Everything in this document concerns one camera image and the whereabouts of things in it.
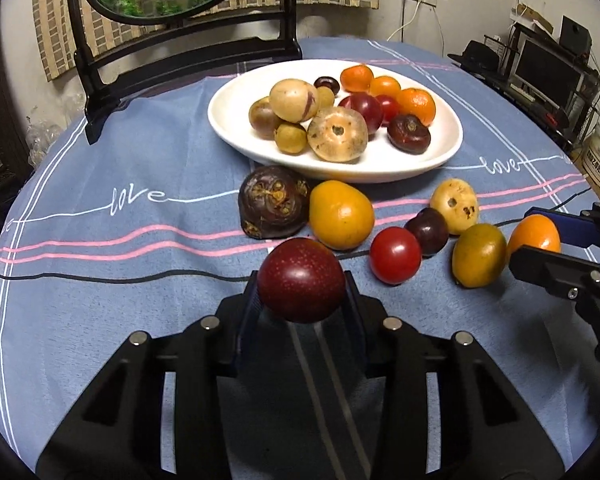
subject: plastic bag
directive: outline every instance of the plastic bag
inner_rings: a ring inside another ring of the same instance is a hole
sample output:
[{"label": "plastic bag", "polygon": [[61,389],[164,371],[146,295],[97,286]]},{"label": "plastic bag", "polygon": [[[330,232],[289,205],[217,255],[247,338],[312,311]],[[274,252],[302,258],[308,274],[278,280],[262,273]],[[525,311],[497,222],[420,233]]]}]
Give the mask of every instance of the plastic bag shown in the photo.
[{"label": "plastic bag", "polygon": [[62,134],[62,129],[50,121],[32,123],[29,117],[27,117],[27,120],[29,126],[25,133],[25,140],[29,146],[29,164],[37,169],[46,157],[49,148]]}]

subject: monitor screen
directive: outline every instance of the monitor screen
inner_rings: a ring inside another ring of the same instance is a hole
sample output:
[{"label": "monitor screen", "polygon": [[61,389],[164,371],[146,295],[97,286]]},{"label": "monitor screen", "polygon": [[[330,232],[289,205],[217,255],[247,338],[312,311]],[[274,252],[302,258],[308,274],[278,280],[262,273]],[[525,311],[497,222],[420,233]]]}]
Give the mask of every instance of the monitor screen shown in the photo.
[{"label": "monitor screen", "polygon": [[563,108],[580,81],[580,72],[532,41],[525,41],[515,75]]}]

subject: orange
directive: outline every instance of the orange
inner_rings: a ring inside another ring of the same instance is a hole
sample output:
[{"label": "orange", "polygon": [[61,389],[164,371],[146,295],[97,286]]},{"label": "orange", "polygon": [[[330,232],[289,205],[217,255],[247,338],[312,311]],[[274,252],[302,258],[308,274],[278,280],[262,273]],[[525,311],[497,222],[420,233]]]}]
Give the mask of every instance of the orange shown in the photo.
[{"label": "orange", "polygon": [[327,180],[309,196],[309,225],[327,247],[348,251],[371,234],[376,215],[369,199],[355,187]]},{"label": "orange", "polygon": [[529,215],[513,229],[507,245],[507,259],[523,245],[559,253],[560,234],[546,216]]},{"label": "orange", "polygon": [[347,92],[366,92],[373,81],[374,73],[367,65],[346,68],[340,74],[342,89]]},{"label": "orange", "polygon": [[381,75],[373,79],[369,87],[369,95],[378,97],[379,95],[388,95],[395,97],[400,93],[400,83],[389,75]]},{"label": "orange", "polygon": [[436,117],[436,103],[426,90],[405,88],[395,98],[400,105],[401,114],[415,115],[427,128]]}]

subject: black hat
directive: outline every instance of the black hat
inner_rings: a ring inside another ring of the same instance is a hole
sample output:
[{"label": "black hat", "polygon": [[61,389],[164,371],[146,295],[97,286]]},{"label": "black hat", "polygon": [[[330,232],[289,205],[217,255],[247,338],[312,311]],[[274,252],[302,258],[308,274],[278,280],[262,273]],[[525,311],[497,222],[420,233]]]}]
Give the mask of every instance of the black hat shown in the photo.
[{"label": "black hat", "polygon": [[496,52],[485,44],[474,40],[469,42],[462,56],[458,56],[458,54],[448,54],[448,56],[460,63],[463,70],[477,74],[497,72],[500,65],[500,57]]}]

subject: metal pin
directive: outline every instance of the metal pin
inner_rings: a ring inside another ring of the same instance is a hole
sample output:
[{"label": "metal pin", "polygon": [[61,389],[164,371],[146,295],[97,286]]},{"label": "metal pin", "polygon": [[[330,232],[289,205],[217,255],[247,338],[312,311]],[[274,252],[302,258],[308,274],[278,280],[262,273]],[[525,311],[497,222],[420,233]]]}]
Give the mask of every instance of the metal pin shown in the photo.
[{"label": "metal pin", "polygon": [[220,326],[220,320],[216,316],[206,316],[200,320],[200,326],[205,330],[213,330]]},{"label": "metal pin", "polygon": [[468,332],[458,332],[456,334],[456,341],[458,341],[462,346],[469,346],[475,341],[475,339],[474,336]]},{"label": "metal pin", "polygon": [[382,320],[382,326],[387,330],[398,330],[402,327],[402,321],[397,317],[385,317]]},{"label": "metal pin", "polygon": [[142,330],[133,332],[132,335],[129,336],[129,342],[135,346],[145,343],[147,339],[149,339],[149,336],[146,332],[143,332]]}]

